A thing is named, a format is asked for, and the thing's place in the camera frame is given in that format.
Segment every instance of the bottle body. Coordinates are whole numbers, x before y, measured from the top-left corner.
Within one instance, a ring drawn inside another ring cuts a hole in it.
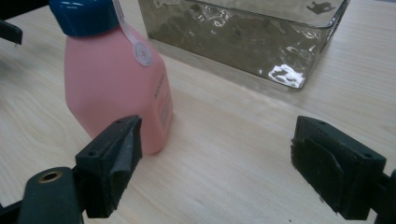
[[[130,115],[142,118],[143,153],[160,151],[173,113],[163,59],[128,26],[152,54],[150,66],[140,64],[134,48],[118,26],[104,34],[66,39],[64,85],[72,114],[94,138],[111,122]]]

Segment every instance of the bolt hole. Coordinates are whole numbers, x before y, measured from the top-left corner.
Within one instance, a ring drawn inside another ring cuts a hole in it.
[[[54,172],[49,172],[47,174],[42,175],[39,179],[38,182],[41,184],[46,184],[49,182],[52,182],[56,179],[58,179],[59,177],[61,177],[62,172],[59,171],[54,171]]]

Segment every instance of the wooden table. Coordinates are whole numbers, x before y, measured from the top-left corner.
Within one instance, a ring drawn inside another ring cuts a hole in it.
[[[146,35],[136,0],[126,20]],[[165,149],[139,163],[119,209],[88,223],[373,223],[345,221],[290,163],[296,118],[322,119],[396,168],[396,4],[352,0],[302,91],[257,84],[243,72],[151,41],[170,78],[175,113]],[[9,22],[0,39],[0,203],[32,176],[73,167],[90,141],[64,102],[64,41],[48,7]]]

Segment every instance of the bottle cap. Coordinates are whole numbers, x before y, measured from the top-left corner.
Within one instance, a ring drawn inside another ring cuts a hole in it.
[[[66,35],[99,35],[119,25],[112,0],[49,0]]]

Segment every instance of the bottle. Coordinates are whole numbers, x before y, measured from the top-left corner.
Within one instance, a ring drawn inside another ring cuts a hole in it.
[[[66,104],[94,138],[111,122],[142,118],[145,154],[165,144],[173,113],[165,64],[123,20],[118,0],[49,0],[67,35],[64,55]]]

